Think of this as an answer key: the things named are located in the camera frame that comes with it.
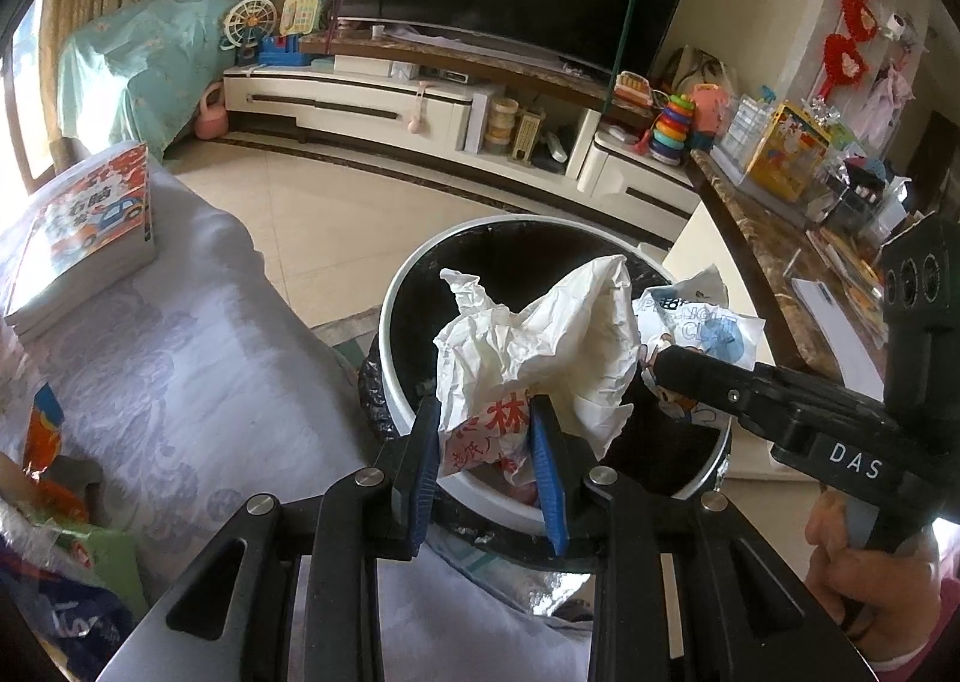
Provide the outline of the person's right hand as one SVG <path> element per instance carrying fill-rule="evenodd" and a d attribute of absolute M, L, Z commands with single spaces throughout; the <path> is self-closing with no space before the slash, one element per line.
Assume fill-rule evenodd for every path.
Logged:
<path fill-rule="evenodd" d="M 844 633 L 869 661 L 893 661 L 928 643 L 940 617 L 939 547 L 931 529 L 908 540 L 903 554 L 856 551 L 848 540 L 846 496 L 827 490 L 804 534 L 814 547 L 807 588 L 836 623 L 844 620 L 844 601 L 861 604 Z"/>

